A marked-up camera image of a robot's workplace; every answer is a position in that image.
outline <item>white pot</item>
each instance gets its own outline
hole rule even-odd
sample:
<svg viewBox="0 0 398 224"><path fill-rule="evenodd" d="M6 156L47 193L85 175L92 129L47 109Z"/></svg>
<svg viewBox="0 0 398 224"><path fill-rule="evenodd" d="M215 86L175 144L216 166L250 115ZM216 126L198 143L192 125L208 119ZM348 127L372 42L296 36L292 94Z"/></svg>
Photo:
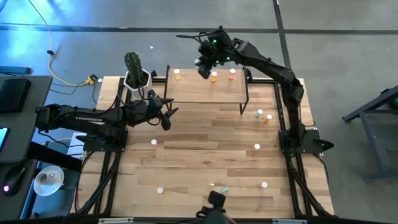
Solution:
<svg viewBox="0 0 398 224"><path fill-rule="evenodd" d="M143 86L143 89L144 89L144 98L148 98L148 91L152 89L152 77L150 76L150 73L147 72L147 71L145 71L144 69L142 69L142 72L144 72L145 74L148 75L148 82L147 82L147 84L146 84L145 86ZM137 100L141 100L141 96L139 95L138 89L137 89L137 88L136 88L136 89L131 88L131 87L127 84L127 76L128 76L128 75L129 75L129 72L127 71L127 72L126 72L126 76L124 77L124 83L123 83L123 85L124 85L125 87L127 87L127 88L130 90L132 97L134 97L134 98L137 99Z"/></svg>

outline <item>power cable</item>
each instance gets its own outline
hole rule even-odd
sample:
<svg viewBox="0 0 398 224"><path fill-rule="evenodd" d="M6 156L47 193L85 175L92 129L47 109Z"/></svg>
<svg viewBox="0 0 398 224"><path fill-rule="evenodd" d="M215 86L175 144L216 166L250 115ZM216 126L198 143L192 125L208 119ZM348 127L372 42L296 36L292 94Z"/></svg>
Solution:
<svg viewBox="0 0 398 224"><path fill-rule="evenodd" d="M51 74L52 74L56 79L60 80L61 82L65 83L65 84L67 84L67 85L70 85L70 86L77 86L77 87L79 87L79 86L87 85L87 83L85 83L85 82L79 83L79 84L68 83L68 82L66 82L65 80L63 80L62 78L58 77L58 75L56 75L55 72L52 70L51 65L52 65L52 62L53 62L53 58L52 58L51 56L54 55L54 52L53 52L53 37L52 37L52 33L51 33L51 30L50 30L50 27L49 27L49 25L47 24L47 22L45 21L44 17L43 17L43 16L41 15L41 13L39 12L39 10L37 10L37 8L35 7L35 5L32 3L32 1L30 1L30 0L28 0L28 1L29 1L29 3L32 5L32 7L36 10L36 12L38 13L38 15L42 18L42 20L43 20L43 22L44 22L44 24L45 24L45 26L46 26L47 30L49 31L49 34L50 34L50 40L51 40L51 42L50 42L50 50L47 51L47 53L48 53L48 55L49 55L49 60L48 60L48 63L47 63L47 67L49 68L49 71L51 72Z"/></svg>

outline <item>green cactus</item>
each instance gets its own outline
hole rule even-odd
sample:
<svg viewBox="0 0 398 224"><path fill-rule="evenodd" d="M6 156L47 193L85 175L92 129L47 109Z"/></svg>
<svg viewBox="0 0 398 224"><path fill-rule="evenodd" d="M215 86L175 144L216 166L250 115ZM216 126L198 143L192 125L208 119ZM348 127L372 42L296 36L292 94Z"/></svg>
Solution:
<svg viewBox="0 0 398 224"><path fill-rule="evenodd" d="M141 61L139 60L138 55L134 52L128 52L124 56L124 63L129 71L127 84L131 88L138 88L139 86L146 85L148 77L145 76L146 74L144 74L144 72L142 72Z"/></svg>

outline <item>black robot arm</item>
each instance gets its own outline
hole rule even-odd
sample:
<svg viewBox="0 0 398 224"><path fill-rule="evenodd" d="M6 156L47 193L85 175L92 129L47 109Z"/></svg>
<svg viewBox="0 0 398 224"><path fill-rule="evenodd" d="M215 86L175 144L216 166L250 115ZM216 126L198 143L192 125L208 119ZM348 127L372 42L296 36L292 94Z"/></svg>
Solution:
<svg viewBox="0 0 398 224"><path fill-rule="evenodd" d="M208 36L208 40L201 41L200 37ZM283 102L289 115L290 128L286 134L286 141L293 147L303 143L305 126L301 123L300 103L304 89L293 71L262 56L257 48L249 42L233 39L220 27L209 34L198 36L178 35L182 38L193 38L200 43L201 57L196 61L198 72L203 78L210 76L210 70L218 64L235 62L245 66L254 67L280 83Z"/></svg>
<svg viewBox="0 0 398 224"><path fill-rule="evenodd" d="M170 117L178 108L165 113L161 109L163 105L172 102L174 99L159 98L155 96L154 90L150 90L148 96L147 103L144 100L137 100L119 108L112 108L113 103L107 110L57 104L41 106L36 108L35 125L39 132L47 132L57 128L85 132L88 133L87 136L79 136L79 140L86 142L100 139L105 144L117 144L119 141L123 141L127 125L134 127L155 118L160 119L160 124L164 130L169 130L171 127Z"/></svg>
<svg viewBox="0 0 398 224"><path fill-rule="evenodd" d="M199 66L198 72L203 78L208 78L210 70L218 64L224 65L226 62L235 62L236 64L254 67L278 81L282 89L282 99L287 108L290 123L288 130L281 127L278 133L280 149L286 157L288 173L303 189L315 211L319 215L329 216L330 214L317 202L305 182L298 175L291 160L291 158L300 153L321 153L333 147L333 143L320 139L317 130L306 130L302 124L300 104L304 89L293 71L272 62L270 58L262 56L257 48L249 42L239 39L231 40L221 26L218 30L208 34L200 33L197 36L178 35L177 37L195 39L200 43L198 51L201 56L195 61L195 64ZM202 41L201 37L207 37L208 40ZM301 213L298 206L295 209L297 209L295 213Z"/></svg>

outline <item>wooden table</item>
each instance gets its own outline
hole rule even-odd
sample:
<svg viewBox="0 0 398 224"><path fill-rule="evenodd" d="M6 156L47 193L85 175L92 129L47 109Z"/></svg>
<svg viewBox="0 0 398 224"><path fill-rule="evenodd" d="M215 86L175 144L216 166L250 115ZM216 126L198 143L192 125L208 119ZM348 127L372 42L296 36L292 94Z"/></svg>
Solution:
<svg viewBox="0 0 398 224"><path fill-rule="evenodd" d="M119 78L104 77L98 109L112 104ZM162 95L164 83L154 83L154 90ZM243 115L235 105L174 103L180 109L172 116L169 131L148 124L129 128L112 216L194 217L202 205L208 205L212 189L228 185L231 189L224 208L230 217L294 217L285 158L279 148L278 119L265 124L254 117L258 109L277 117L274 87L249 84L249 95ZM306 125L313 123L307 94L302 100L302 120ZM150 144L151 139L157 140L157 148ZM255 143L261 145L259 150L253 149ZM79 208L98 185L103 157L103 152L96 152L86 162L78 189ZM302 157L308 187L333 213L322 163L313 155ZM259 188L262 181L268 183L267 189ZM163 194L157 193L158 187L164 188ZM298 195L304 211L300 190Z"/></svg>

